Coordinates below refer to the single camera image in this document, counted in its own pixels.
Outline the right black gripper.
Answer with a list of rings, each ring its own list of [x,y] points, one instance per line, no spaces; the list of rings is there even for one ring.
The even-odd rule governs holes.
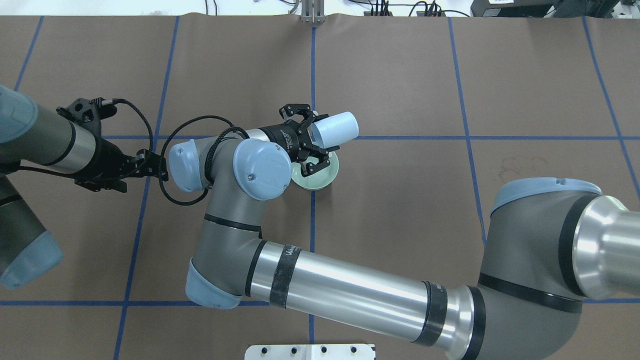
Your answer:
[[[311,105],[285,104],[279,114],[284,123],[265,126],[262,131],[270,142],[281,146],[292,163],[299,162],[301,177],[310,177],[329,167],[329,150],[309,148],[313,142],[308,129],[317,121]],[[302,116],[302,121],[295,121],[294,116]]]

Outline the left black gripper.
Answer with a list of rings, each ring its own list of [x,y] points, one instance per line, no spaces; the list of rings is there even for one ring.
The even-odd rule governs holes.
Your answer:
[[[135,169],[135,178],[154,177],[162,182],[169,180],[166,159],[149,150],[138,150],[135,157],[122,153],[107,139],[99,139],[94,156],[87,166],[75,174],[75,184],[92,192],[127,192],[122,176]]]

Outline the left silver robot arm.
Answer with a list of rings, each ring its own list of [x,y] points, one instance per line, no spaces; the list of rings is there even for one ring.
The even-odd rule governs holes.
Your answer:
[[[92,192],[126,193],[128,178],[169,179],[166,161],[153,152],[153,130],[147,148],[126,155],[103,136],[102,121],[118,105],[142,112],[123,98],[78,98],[56,110],[30,96],[0,88],[1,285],[16,290],[56,267],[63,253],[51,231],[26,203],[10,174],[34,172],[71,179]]]

